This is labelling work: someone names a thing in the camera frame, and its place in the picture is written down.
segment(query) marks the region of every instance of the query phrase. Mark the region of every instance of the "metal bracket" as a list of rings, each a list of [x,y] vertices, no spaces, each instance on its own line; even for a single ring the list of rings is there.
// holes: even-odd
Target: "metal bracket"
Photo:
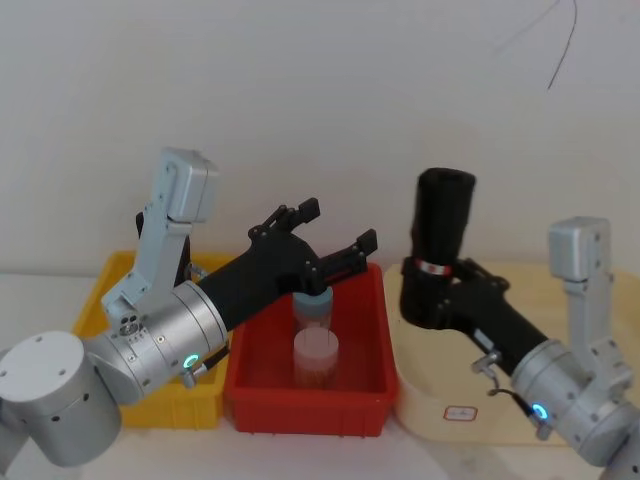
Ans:
[[[211,212],[217,176],[198,152],[163,149],[133,269],[102,298],[112,329],[152,313],[171,292],[193,223]]]
[[[194,282],[196,282],[209,275],[209,272],[203,267],[196,265],[193,262],[189,262],[185,268],[184,276],[185,278],[189,278],[193,275],[197,277],[197,279],[194,279]]]
[[[594,382],[620,398],[633,371],[611,332],[611,231],[602,218],[575,217],[549,230],[550,267],[569,298],[570,348]]]
[[[479,358],[478,360],[476,360],[471,364],[471,371],[473,373],[482,373],[486,375],[493,382],[493,388],[497,390],[500,388],[500,383],[498,382],[498,375],[496,374],[495,370],[493,370],[493,368],[491,367],[496,363],[498,363],[501,358],[502,358],[502,355],[500,354],[499,351],[491,350],[485,356]]]

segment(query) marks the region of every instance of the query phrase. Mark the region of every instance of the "yellow plastic bin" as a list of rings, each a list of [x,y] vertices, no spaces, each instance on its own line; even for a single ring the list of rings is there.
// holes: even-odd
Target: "yellow plastic bin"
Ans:
[[[126,275],[133,266],[134,252],[115,252],[107,261],[87,300],[73,333],[93,337],[108,327],[100,303],[102,296]],[[233,259],[229,255],[193,255],[193,262],[209,272]],[[227,374],[227,359],[198,380],[193,389],[186,389],[180,379],[149,395],[135,406],[120,407],[125,427],[174,428],[188,430],[212,429],[222,416],[222,392]]]

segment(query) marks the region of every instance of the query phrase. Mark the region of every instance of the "black cylinder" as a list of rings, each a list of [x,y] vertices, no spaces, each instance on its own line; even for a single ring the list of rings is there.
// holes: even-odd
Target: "black cylinder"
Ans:
[[[281,293],[270,273],[278,258],[250,249],[198,282],[216,306],[228,332],[275,302]]]
[[[452,280],[469,220],[476,178],[467,172],[430,168],[418,179],[411,227],[411,257],[403,266],[400,310],[422,328],[447,328],[439,305]]]

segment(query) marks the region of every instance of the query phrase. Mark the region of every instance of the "white table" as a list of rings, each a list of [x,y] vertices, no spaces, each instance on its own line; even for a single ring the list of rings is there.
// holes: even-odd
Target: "white table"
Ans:
[[[69,330],[94,280],[0,275],[0,350],[37,332]],[[250,435],[226,421],[201,432],[125,430],[100,458],[71,470],[50,465],[29,442],[9,470],[10,480],[595,480],[598,475],[566,448],[436,444],[415,438],[393,418],[381,437],[365,439]]]

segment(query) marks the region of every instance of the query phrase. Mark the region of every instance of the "black cable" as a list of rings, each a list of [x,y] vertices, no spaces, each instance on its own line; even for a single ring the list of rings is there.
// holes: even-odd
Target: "black cable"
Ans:
[[[230,351],[229,344],[225,344],[224,347],[222,347],[220,350],[218,350],[216,353],[214,353],[209,358],[207,358],[204,362],[202,362],[204,366],[207,367],[207,371],[211,370],[218,363],[220,363],[222,359],[229,354],[229,351]]]
[[[560,67],[562,67],[562,63],[564,62],[564,58],[567,56],[567,52],[569,51],[569,46],[571,45],[571,39],[573,38],[573,32],[576,30],[576,23],[578,23],[578,2],[577,0],[573,0],[573,25],[571,26],[571,32],[569,32],[569,38],[567,38],[567,44],[564,47],[564,51],[562,52],[562,56],[556,65],[556,69],[553,72],[553,76],[551,77],[551,81],[549,85],[547,85],[547,90],[551,90],[553,87],[553,82],[555,82],[558,73],[560,72]]]
[[[489,390],[487,392],[487,395],[489,395],[490,397],[495,397],[499,393],[509,395],[511,398],[513,398],[513,401],[516,402],[518,407],[520,407],[520,410],[522,410],[527,417],[535,415],[533,408],[531,408],[531,406],[527,402],[525,402],[522,399],[522,397],[518,395],[516,392],[514,392],[513,390],[508,390],[506,388],[494,388],[492,390]]]

